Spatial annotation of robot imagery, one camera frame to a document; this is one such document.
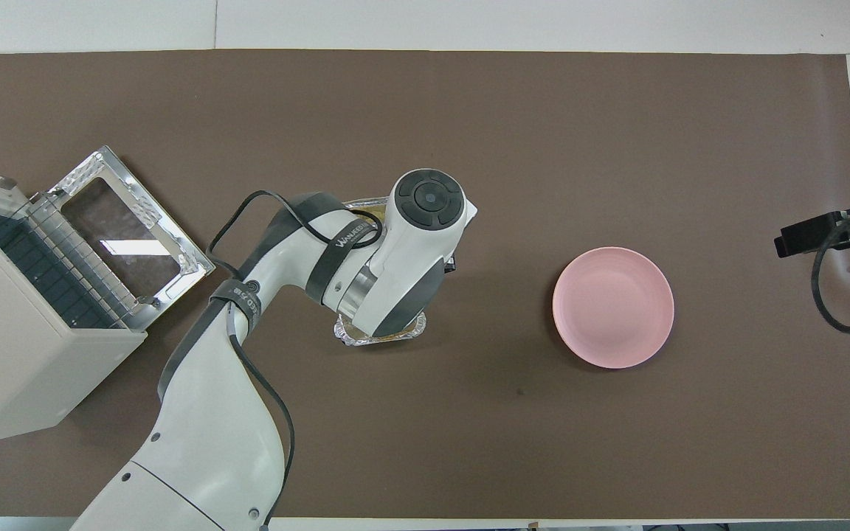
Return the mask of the glass oven door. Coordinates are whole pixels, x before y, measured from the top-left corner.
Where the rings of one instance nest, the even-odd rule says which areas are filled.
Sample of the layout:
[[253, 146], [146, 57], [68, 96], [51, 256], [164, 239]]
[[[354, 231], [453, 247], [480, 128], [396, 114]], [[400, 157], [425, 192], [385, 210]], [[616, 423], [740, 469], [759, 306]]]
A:
[[145, 332], [215, 270], [109, 147], [34, 194], [26, 213], [114, 328]]

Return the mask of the brown table mat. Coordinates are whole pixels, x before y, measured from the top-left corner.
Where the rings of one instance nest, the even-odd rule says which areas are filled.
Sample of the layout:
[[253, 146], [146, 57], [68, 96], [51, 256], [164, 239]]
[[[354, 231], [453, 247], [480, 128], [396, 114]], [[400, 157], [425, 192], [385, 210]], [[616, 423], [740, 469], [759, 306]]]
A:
[[[254, 190], [405, 172], [478, 209], [417, 339], [346, 347], [287, 287], [246, 351], [287, 401], [280, 518], [850, 518], [850, 336], [782, 226], [850, 207], [843, 56], [209, 50], [0, 55], [0, 175], [108, 145], [206, 244]], [[674, 296], [661, 352], [577, 358], [552, 295], [623, 246]]]

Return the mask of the cream toaster oven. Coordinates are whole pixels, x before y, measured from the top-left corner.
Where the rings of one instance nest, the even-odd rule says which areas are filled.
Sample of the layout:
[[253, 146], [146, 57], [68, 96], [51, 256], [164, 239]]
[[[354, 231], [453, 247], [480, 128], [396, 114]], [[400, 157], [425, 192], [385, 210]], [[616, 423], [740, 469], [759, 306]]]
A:
[[[0, 212], [30, 199], [0, 178]], [[0, 440], [59, 424], [145, 337], [71, 329], [0, 251]]]

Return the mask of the pink round plate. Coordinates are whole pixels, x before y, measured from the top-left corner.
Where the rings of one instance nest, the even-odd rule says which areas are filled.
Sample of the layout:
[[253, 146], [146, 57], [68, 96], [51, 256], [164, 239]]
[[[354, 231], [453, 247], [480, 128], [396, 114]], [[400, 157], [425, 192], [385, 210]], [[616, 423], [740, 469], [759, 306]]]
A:
[[577, 358], [628, 369], [656, 356], [674, 329], [674, 293], [647, 256], [623, 246], [590, 249], [558, 275], [552, 316]]

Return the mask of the aluminium foil tray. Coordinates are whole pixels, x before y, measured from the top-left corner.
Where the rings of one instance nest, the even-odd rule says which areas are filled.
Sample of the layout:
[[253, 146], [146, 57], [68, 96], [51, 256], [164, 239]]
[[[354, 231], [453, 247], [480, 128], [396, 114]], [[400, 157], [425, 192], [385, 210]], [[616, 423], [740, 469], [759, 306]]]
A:
[[[379, 221], [384, 221], [385, 209], [387, 208], [387, 196], [374, 196], [374, 198], [360, 198], [355, 201], [346, 201], [345, 208], [358, 209], [369, 215], [374, 215]], [[348, 347], [366, 347], [393, 341], [406, 341], [421, 336], [427, 327], [427, 316], [424, 310], [412, 320], [401, 332], [391, 336], [369, 336], [352, 325], [351, 320], [341, 313], [337, 314], [334, 323], [334, 335]]]

